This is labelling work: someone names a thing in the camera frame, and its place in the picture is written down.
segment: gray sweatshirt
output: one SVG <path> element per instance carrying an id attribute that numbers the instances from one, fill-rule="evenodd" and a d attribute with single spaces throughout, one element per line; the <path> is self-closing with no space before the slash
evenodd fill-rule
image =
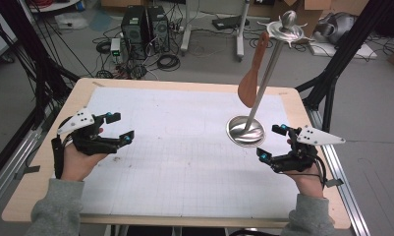
<path id="1" fill-rule="evenodd" d="M 80 232 L 81 196 L 84 182 L 49 180 L 46 197 L 31 212 L 32 225 L 27 236 L 74 235 Z M 289 213 L 289 223 L 282 236 L 332 235 L 334 227 L 328 216 L 328 200 L 298 195 L 296 209 Z"/>

